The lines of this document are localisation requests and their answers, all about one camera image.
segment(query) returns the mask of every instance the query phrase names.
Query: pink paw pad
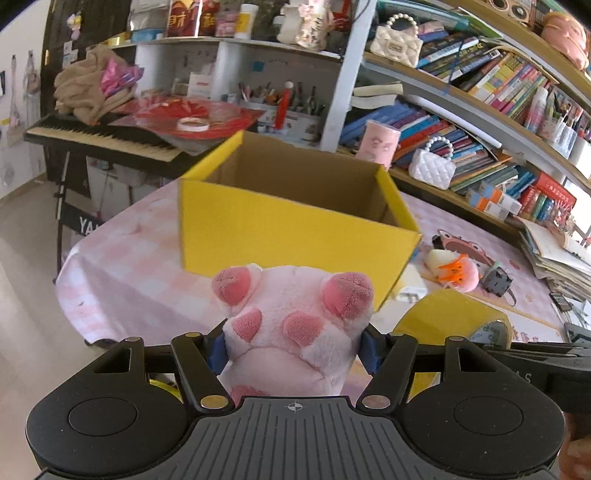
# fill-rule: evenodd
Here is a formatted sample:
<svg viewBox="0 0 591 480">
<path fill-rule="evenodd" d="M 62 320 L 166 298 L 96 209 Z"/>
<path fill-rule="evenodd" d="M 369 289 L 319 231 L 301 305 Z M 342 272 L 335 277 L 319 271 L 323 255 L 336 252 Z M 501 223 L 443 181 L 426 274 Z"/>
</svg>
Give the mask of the pink paw pad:
<svg viewBox="0 0 591 480">
<path fill-rule="evenodd" d="M 324 328 L 324 321 L 304 312 L 293 312 L 285 317 L 283 333 L 300 347 L 310 345 Z"/>
<path fill-rule="evenodd" d="M 365 274 L 338 273 L 324 286 L 323 298 L 331 313 L 352 320 L 369 308 L 374 298 L 374 288 Z"/>
<path fill-rule="evenodd" d="M 268 395 L 248 385 L 236 385 L 230 392 L 234 405 L 238 405 L 242 397 L 267 397 Z"/>
<path fill-rule="evenodd" d="M 238 305 L 251 287 L 251 273 L 246 267 L 232 267 L 222 270 L 212 281 L 213 292 L 230 305 Z"/>
<path fill-rule="evenodd" d="M 250 343 L 261 327 L 261 322 L 262 313 L 256 309 L 235 318 L 232 321 L 232 328 L 242 340 Z"/>
</svg>

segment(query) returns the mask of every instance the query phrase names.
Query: pearl handle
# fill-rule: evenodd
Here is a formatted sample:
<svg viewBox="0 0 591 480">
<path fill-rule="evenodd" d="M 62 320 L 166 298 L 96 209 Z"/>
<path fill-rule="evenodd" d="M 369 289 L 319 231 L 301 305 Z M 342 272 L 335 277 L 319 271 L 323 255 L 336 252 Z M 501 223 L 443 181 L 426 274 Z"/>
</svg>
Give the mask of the pearl handle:
<svg viewBox="0 0 591 480">
<path fill-rule="evenodd" d="M 413 26 L 413 30 L 414 30 L 414 36 L 418 38 L 418 25 L 415 22 L 414 18 L 411 17 L 410 15 L 407 15 L 407 14 L 392 15 L 390 17 L 390 20 L 388 20 L 386 22 L 386 25 L 389 26 L 390 28 L 392 28 L 392 25 L 394 25 L 394 22 L 396 20 L 398 20 L 399 18 L 405 18 L 406 20 L 408 20 L 411 23 L 411 25 Z"/>
<path fill-rule="evenodd" d="M 447 144 L 447 146 L 449 147 L 449 153 L 444 155 L 444 157 L 448 160 L 451 160 L 452 155 L 453 155 L 453 145 L 445 137 L 433 137 L 433 138 L 429 139 L 429 141 L 427 142 L 427 145 L 425 145 L 425 150 L 427 150 L 428 152 L 431 151 L 431 147 L 433 146 L 433 144 L 435 142 L 445 142 Z"/>
</svg>

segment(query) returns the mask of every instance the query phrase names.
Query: crosshair marking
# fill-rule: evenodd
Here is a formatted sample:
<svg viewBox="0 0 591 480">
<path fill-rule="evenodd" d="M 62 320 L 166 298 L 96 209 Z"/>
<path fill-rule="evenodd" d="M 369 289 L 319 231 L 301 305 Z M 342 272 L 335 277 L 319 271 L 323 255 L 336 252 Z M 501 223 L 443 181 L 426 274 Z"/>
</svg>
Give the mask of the crosshair marking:
<svg viewBox="0 0 591 480">
<path fill-rule="evenodd" d="M 287 406 L 287 408 L 289 408 L 293 412 L 296 412 L 296 411 L 300 411 L 302 408 L 304 408 L 304 406 L 301 403 L 293 402 L 293 403 L 290 403 Z"/>
</svg>

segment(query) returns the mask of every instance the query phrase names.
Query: pink cup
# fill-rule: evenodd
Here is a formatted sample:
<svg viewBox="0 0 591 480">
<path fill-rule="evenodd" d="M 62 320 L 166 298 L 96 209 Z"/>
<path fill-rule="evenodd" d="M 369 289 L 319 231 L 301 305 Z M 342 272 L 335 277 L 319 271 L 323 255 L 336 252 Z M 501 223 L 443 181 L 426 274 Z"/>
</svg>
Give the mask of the pink cup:
<svg viewBox="0 0 591 480">
<path fill-rule="evenodd" d="M 388 170 L 392 164 L 392 157 L 396 152 L 398 140 L 400 140 L 400 130 L 368 120 L 356 156 L 361 160 L 379 163 Z"/>
</svg>

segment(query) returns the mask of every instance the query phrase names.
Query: pink checkered tablecloth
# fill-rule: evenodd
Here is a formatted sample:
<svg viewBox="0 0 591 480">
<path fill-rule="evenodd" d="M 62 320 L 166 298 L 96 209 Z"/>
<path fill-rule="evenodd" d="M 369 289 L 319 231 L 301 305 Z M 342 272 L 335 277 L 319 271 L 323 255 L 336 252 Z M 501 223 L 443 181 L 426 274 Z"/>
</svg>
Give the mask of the pink checkered tablecloth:
<svg viewBox="0 0 591 480">
<path fill-rule="evenodd" d="M 515 311 L 557 330 L 563 329 L 562 321 L 550 299 L 547 285 L 535 277 L 528 260 L 519 249 L 438 207 L 404 193 L 402 196 L 423 233 L 421 250 L 425 251 L 432 246 L 431 239 L 434 235 L 438 235 L 439 229 L 477 244 L 486 252 L 487 256 L 500 262 L 503 269 L 513 279 L 511 290 L 517 303 L 513 306 L 507 301 L 507 295 L 500 299 L 480 287 L 471 292 L 471 296 Z M 420 263 L 421 255 L 415 261 Z"/>
<path fill-rule="evenodd" d="M 420 225 L 425 244 L 430 244 L 439 228 L 476 242 L 514 279 L 515 309 L 556 329 L 561 327 L 547 287 L 533 276 L 519 250 L 422 200 L 408 195 L 404 200 Z M 80 241 L 64 264 L 56 290 L 67 318 L 90 343 L 141 336 L 147 345 L 159 345 L 189 331 L 208 332 L 223 320 L 210 279 L 181 267 L 177 182 L 142 199 Z M 475 296 L 508 307 L 504 299 L 484 291 Z"/>
</svg>

